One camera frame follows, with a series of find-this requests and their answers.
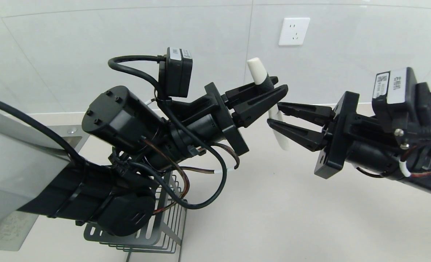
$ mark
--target screw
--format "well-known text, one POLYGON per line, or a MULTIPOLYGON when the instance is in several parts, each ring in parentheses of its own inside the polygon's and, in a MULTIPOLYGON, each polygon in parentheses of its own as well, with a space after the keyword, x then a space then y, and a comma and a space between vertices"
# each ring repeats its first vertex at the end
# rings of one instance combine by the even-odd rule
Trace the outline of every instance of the screw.
POLYGON ((78 131, 78 128, 76 128, 76 127, 72 127, 72 128, 70 128, 68 131, 67 131, 67 133, 68 134, 73 134, 74 132, 76 132, 76 131, 78 131))
POLYGON ((403 150, 407 150, 408 148, 410 148, 410 144, 406 143, 406 144, 401 144, 400 148, 402 148, 403 150))
POLYGON ((395 129, 395 132, 394 132, 395 136, 403 136, 404 134, 405 132, 402 129, 400 128, 395 129))

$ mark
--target white object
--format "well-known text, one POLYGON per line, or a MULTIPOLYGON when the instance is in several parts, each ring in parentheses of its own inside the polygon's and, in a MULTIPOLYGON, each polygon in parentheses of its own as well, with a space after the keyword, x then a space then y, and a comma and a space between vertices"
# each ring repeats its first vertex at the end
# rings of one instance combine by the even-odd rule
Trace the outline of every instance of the white object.
MULTIPOLYGON (((249 59, 246 61, 248 64, 249 71, 251 72, 251 75, 253 77, 255 84, 261 84, 264 82, 264 80, 267 77, 267 71, 264 65, 262 64, 261 60, 257 57, 249 59)), ((269 109, 269 118, 275 119, 278 121, 284 121, 282 117, 282 113, 278 110, 277 106, 273 106, 271 109, 269 109)), ((274 130, 274 136, 277 139, 277 143, 279 146, 285 150, 288 151, 290 149, 290 144, 288 142, 288 138, 286 138, 281 133, 274 130)))
POLYGON ((401 161, 399 160, 399 161, 398 161, 398 165, 400 166, 400 171, 402 171, 402 174, 403 174, 405 177, 407 177, 407 178, 411 177, 411 173, 410 173, 410 171, 408 170, 407 162, 406 162, 406 161, 405 161, 405 162, 401 162, 401 161))
POLYGON ((309 26, 309 17, 284 18, 282 32, 278 41, 279 46, 300 46, 309 26))
POLYGON ((388 83, 389 73, 382 73, 377 75, 372 98, 378 98, 379 96, 387 94, 388 83))
POLYGON ((407 94, 407 68, 390 71, 387 104, 404 103, 407 94))

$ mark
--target white floor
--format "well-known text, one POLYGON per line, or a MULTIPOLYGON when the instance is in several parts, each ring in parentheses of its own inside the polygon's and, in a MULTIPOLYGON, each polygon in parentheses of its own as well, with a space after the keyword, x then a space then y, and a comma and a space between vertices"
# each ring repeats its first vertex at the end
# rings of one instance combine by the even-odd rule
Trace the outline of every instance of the white floor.
MULTIPOLYGON (((370 113, 369 105, 362 110, 370 113)), ((80 120, 59 115, 50 119, 56 123, 44 122, 80 120)), ((319 178, 313 174, 317 154, 293 144, 291 151, 281 151, 264 118, 242 132, 250 152, 241 156, 240 168, 229 174, 217 201, 188 212, 182 262, 431 261, 431 195, 363 176, 349 164, 329 180, 319 178)), ((105 164, 109 149, 90 139, 81 153, 105 164)), ((233 164, 228 156, 227 163, 233 164)), ((217 168, 211 156, 185 164, 217 168)), ((220 180, 207 174, 190 178, 191 203, 209 197, 220 180)), ((125 257, 85 241, 83 227, 74 222, 45 217, 38 219, 19 252, 0 251, 0 261, 17 262, 122 262, 125 257)), ((152 260, 136 254, 133 261, 152 260)))

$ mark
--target robotic arm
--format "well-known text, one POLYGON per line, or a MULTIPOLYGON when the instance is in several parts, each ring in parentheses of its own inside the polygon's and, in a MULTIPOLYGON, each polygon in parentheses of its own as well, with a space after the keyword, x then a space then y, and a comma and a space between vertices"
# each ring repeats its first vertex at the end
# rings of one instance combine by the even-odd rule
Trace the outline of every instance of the robotic arm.
POLYGON ((39 186, 41 182, 23 184, 23 181, 27 181, 24 177, 11 180, 12 187, 3 191, 8 193, 1 197, 7 198, 5 203, 13 202, 11 206, 18 205, 13 210, 72 219, 79 226, 86 222, 97 223, 109 234, 122 237, 137 232, 152 215, 175 204, 186 209, 205 207, 219 196, 228 171, 223 158, 212 146, 222 147, 229 152, 237 160, 234 167, 237 168, 238 156, 249 151, 239 128, 250 126, 285 97, 288 91, 286 85, 273 87, 278 82, 276 77, 266 78, 272 85, 270 88, 251 83, 222 95, 215 84, 210 83, 204 87, 204 96, 185 103, 174 101, 172 97, 186 98, 188 95, 193 65, 189 51, 168 48, 166 55, 121 56, 110 59, 108 64, 114 70, 137 76, 152 84, 156 91, 153 100, 168 119, 157 116, 147 103, 125 86, 116 86, 100 94, 91 103, 82 121, 83 131, 113 146, 109 156, 111 164, 98 166, 79 156, 66 141, 46 126, 0 102, 1 110, 44 133, 64 149, 59 150, 59 146, 54 143, 53 147, 56 148, 51 148, 50 151, 67 154, 71 159, 59 173, 55 172, 58 173, 55 178, 44 184, 42 192, 36 193, 36 197, 22 204, 19 204, 19 199, 16 202, 17 199, 7 197, 10 191, 25 184, 39 186), (121 64, 128 61, 158 63, 159 79, 121 64), (231 147, 219 143, 224 139, 231 147), (220 161, 220 171, 178 164, 207 151, 220 161), (221 184, 210 199, 201 204, 189 204, 184 200, 189 190, 185 169, 222 174, 221 184), (164 181, 166 174, 172 171, 177 171, 183 178, 184 188, 179 195, 174 192, 175 187, 172 189, 164 181), (155 194, 159 186, 169 194, 173 202, 155 209, 155 194))
POLYGON ((268 124, 308 150, 320 151, 314 174, 324 179, 348 162, 367 176, 400 181, 431 193, 431 92, 427 83, 418 83, 412 68, 377 74, 372 117, 356 113, 359 97, 347 91, 334 109, 278 103, 285 115, 322 126, 322 132, 274 119, 268 119, 268 124))

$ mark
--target silver metal base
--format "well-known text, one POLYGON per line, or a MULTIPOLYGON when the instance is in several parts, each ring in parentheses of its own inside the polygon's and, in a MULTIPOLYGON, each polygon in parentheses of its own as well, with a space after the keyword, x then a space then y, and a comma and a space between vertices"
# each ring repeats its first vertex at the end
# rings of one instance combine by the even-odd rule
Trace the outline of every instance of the silver metal base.
MULTIPOLYGON (((6 119, 5 116, 0 115, 1 121, 11 121, 6 119)), ((71 146, 75 148, 76 151, 80 151, 81 148, 86 143, 89 138, 89 134, 85 133, 81 129, 81 125, 72 125, 72 126, 49 126, 54 132, 59 134, 63 139, 65 139, 71 146)), ((6 147, 7 151, 13 150, 12 144, 1 144, 0 146, 6 147)), ((14 157, 21 158, 22 154, 15 155, 14 157)), ((31 158, 36 158, 36 155, 30 155, 31 158)), ((24 212, 14 211, 10 213, 8 216, 0 220, 0 250, 5 251, 18 251, 23 245, 24 240, 28 236, 31 228, 36 222, 38 215, 37 214, 28 214, 24 212)))
MULTIPOLYGON (((167 181, 176 192, 181 192, 179 182, 175 176, 168 173, 164 180, 167 181)), ((156 209, 167 205, 171 199, 162 188, 156 193, 156 209)), ((132 257, 141 257, 139 254, 131 253, 154 253, 168 254, 179 256, 179 248, 182 245, 183 233, 186 222, 186 209, 180 205, 156 214, 146 226, 140 229, 136 234, 127 237, 116 237, 103 231, 97 224, 89 223, 84 230, 84 239, 93 242, 99 242, 109 247, 115 247, 118 250, 129 252, 127 261, 132 257)))

